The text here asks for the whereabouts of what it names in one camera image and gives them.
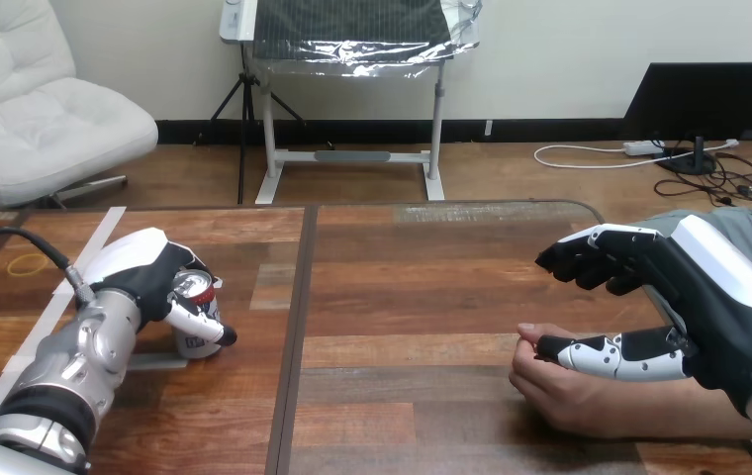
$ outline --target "computer monitor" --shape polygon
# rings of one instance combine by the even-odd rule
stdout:
[[[622,127],[625,139],[694,143],[694,155],[659,162],[688,174],[713,168],[696,149],[703,140],[747,134],[752,134],[752,62],[651,63]]]

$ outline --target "soda can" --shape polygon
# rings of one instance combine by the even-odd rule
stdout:
[[[175,293],[186,297],[199,306],[208,318],[221,321],[219,303],[216,301],[216,291],[213,289],[213,277],[207,272],[203,270],[182,270],[175,275],[175,279],[172,281],[172,289]],[[172,332],[175,335],[178,354],[187,359],[206,358],[222,349],[221,346],[211,341],[204,341],[176,328],[173,328]]]

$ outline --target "tripod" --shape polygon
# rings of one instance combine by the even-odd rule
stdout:
[[[249,126],[253,128],[253,126],[256,125],[256,120],[254,119],[253,115],[253,95],[252,95],[252,87],[253,86],[259,86],[262,87],[262,84],[260,84],[259,79],[256,78],[256,76],[250,72],[250,69],[248,68],[247,61],[245,60],[245,49],[244,45],[239,45],[239,53],[241,55],[242,59],[242,72],[239,74],[239,80],[234,85],[234,88],[231,89],[231,92],[228,93],[228,96],[225,98],[224,101],[222,101],[222,104],[219,106],[219,109],[216,110],[216,114],[213,114],[213,117],[210,118],[210,121],[207,123],[207,130],[210,131],[210,135],[213,134],[213,126],[217,119],[219,119],[219,115],[222,114],[222,111],[225,109],[225,106],[228,105],[229,102],[231,102],[231,98],[234,97],[234,94],[238,91],[239,87],[242,88],[242,120],[241,120],[241,132],[239,133],[239,184],[238,184],[238,203],[242,204],[242,199],[244,198],[244,161],[245,161],[245,152],[247,149],[247,134],[250,132]],[[283,109],[286,110],[297,122],[301,127],[306,126],[306,121],[303,120],[300,115],[298,115],[297,112],[295,112],[294,109],[292,109],[288,104],[286,104],[282,99],[277,97],[276,94],[271,92],[271,99],[274,100],[277,104],[280,105]],[[199,144],[204,139],[204,133],[201,132],[198,135],[198,139],[193,142],[193,145]]]

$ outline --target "monitor stand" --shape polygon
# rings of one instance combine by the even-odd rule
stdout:
[[[673,171],[682,175],[708,175],[716,170],[716,160],[710,153],[705,153],[705,140],[702,137],[696,137],[694,140],[694,149],[674,148],[674,155],[693,152],[693,155],[683,156],[682,158],[672,158],[657,162],[659,166],[666,170]],[[666,148],[662,156],[667,156],[670,149]]]

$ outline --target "person's arm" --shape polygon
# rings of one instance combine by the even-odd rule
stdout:
[[[543,334],[573,333],[531,324],[518,333],[511,383],[558,429],[601,438],[752,438],[752,423],[722,391],[693,379],[628,383],[577,373],[533,358]]]

